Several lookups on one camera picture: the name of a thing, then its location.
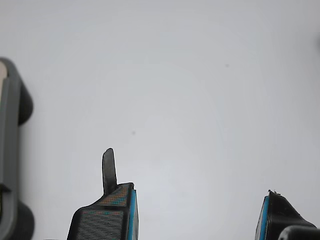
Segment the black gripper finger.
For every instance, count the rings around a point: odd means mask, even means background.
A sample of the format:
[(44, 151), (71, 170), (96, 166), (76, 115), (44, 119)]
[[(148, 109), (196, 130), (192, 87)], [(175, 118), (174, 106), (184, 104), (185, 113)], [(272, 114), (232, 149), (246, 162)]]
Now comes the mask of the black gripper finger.
[(256, 240), (316, 240), (317, 227), (305, 220), (281, 194), (269, 190), (264, 197)]

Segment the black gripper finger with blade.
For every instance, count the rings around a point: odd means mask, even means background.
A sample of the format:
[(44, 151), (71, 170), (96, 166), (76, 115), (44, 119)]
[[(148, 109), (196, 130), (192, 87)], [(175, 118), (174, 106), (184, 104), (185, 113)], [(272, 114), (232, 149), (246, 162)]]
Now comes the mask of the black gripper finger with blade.
[(132, 182), (117, 183), (112, 148), (102, 155), (103, 195), (73, 215), (68, 240), (137, 240), (138, 202)]

